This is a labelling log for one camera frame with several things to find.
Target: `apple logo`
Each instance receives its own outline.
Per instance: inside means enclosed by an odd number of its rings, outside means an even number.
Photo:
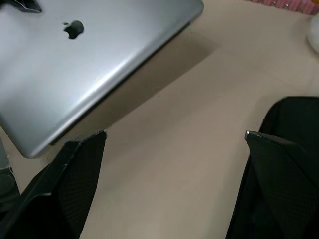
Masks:
[[[69,39],[76,39],[78,35],[84,32],[84,26],[80,21],[73,21],[71,24],[64,23],[63,25],[67,25],[64,29],[65,32],[69,34]]]

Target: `silver laptop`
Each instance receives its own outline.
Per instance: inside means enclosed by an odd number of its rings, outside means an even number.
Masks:
[[[0,9],[0,126],[27,158],[203,11],[201,0],[38,3]]]

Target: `pink object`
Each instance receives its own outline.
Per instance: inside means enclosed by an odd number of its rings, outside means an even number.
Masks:
[[[256,3],[262,3],[266,6],[275,6],[290,11],[299,11],[303,14],[315,15],[319,12],[319,4],[314,4],[311,0],[250,0]]]

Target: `laptop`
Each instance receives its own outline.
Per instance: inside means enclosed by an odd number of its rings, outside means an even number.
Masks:
[[[0,126],[26,158],[203,11],[201,0],[37,3],[39,13],[0,9]]]

